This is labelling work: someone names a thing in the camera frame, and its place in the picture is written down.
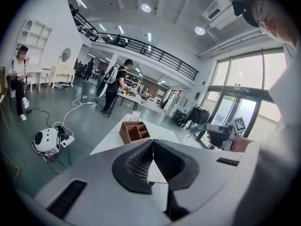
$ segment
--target wooden organizer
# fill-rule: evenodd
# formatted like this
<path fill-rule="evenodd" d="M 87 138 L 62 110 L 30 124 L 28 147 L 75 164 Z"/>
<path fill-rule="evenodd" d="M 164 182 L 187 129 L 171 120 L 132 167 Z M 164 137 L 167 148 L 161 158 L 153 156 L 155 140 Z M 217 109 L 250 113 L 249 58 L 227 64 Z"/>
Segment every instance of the wooden organizer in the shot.
<path fill-rule="evenodd" d="M 150 139 L 150 134 L 142 121 L 124 121 L 119 134 L 125 144 Z"/>

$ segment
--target black shirt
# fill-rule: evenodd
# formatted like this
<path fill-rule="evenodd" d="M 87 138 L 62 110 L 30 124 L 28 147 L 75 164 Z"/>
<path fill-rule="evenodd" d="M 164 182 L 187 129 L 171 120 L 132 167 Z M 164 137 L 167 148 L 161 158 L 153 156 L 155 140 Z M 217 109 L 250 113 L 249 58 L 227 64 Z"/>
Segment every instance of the black shirt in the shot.
<path fill-rule="evenodd" d="M 116 75 L 116 80 L 118 80 L 120 78 L 126 78 L 127 72 L 124 71 L 124 70 L 125 70 L 125 67 L 123 67 L 123 66 L 120 66 L 118 68 L 118 72 L 117 72 L 117 75 Z"/>
<path fill-rule="evenodd" d="M 88 63 L 87 71 L 92 71 L 93 70 L 93 65 L 94 65 L 94 63 L 92 61 L 90 61 Z"/>

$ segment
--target power strip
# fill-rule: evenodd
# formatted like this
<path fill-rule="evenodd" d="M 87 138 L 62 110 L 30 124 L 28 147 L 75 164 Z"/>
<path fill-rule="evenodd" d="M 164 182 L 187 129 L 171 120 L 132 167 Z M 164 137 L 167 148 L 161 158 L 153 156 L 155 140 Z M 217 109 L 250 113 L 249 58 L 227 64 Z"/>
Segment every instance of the power strip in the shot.
<path fill-rule="evenodd" d="M 69 136 L 68 139 L 65 139 L 64 141 L 61 141 L 61 146 L 66 147 L 68 146 L 72 141 L 74 141 L 73 136 Z"/>

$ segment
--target gray floor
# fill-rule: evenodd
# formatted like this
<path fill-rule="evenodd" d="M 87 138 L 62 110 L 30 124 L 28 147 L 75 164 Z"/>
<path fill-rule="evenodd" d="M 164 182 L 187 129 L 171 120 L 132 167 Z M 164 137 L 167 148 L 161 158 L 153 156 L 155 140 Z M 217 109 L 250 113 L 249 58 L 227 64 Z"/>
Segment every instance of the gray floor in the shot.
<path fill-rule="evenodd" d="M 85 84 L 81 80 L 75 79 L 74 87 L 66 87 L 64 90 L 46 89 L 44 86 L 41 86 L 41 92 L 39 93 L 36 89 L 33 89 L 32 93 L 29 92 L 28 99 L 31 109 L 37 107 L 51 114 L 49 124 L 52 126 L 57 121 L 63 121 L 66 113 L 74 108 L 72 102 L 80 94 L 95 96 L 95 85 L 92 83 Z M 91 100 L 91 98 L 87 98 L 81 101 L 87 102 Z M 34 110 L 31 114 L 26 115 L 27 121 L 23 122 L 16 114 L 15 99 L 13 98 L 12 101 L 13 113 L 10 111 L 8 98 L 6 98 L 4 105 L 1 104 L 8 125 L 9 127 L 13 126 L 13 130 L 12 133 L 9 133 L 1 117 L 0 148 L 21 168 L 15 186 L 30 196 L 34 196 L 44 184 L 56 176 L 31 146 L 31 141 L 34 140 L 36 133 L 47 128 L 46 118 L 48 115 Z M 75 141 L 69 147 L 72 164 L 88 156 L 117 122 L 127 113 L 132 112 L 134 106 L 132 102 L 124 100 L 122 106 L 119 106 L 120 103 L 118 102 L 110 118 L 101 113 L 105 104 L 104 99 L 100 100 L 100 105 L 97 107 L 96 105 L 83 105 L 68 114 L 65 125 L 73 131 L 75 138 Z M 186 142 L 187 144 L 188 132 L 176 126 L 171 118 L 143 106 L 138 106 L 138 111 L 141 111 L 142 119 L 174 131 L 179 142 L 183 144 Z M 58 159 L 66 165 L 66 168 L 70 167 L 66 149 L 61 150 Z M 56 162 L 53 163 L 53 168 L 56 171 L 63 170 L 63 166 L 56 164 Z M 13 178 L 14 172 L 12 169 L 8 170 L 8 174 Z"/>

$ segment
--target railing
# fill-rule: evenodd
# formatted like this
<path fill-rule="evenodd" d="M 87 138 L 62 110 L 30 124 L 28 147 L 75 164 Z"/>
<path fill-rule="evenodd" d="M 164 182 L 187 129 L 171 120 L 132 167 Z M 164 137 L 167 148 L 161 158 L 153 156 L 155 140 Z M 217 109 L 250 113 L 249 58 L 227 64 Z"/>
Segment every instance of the railing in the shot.
<path fill-rule="evenodd" d="M 125 36 L 98 32 L 81 14 L 73 16 L 80 33 L 91 41 L 116 45 L 143 54 L 178 71 L 187 78 L 194 80 L 198 71 L 177 57 L 150 44 Z"/>

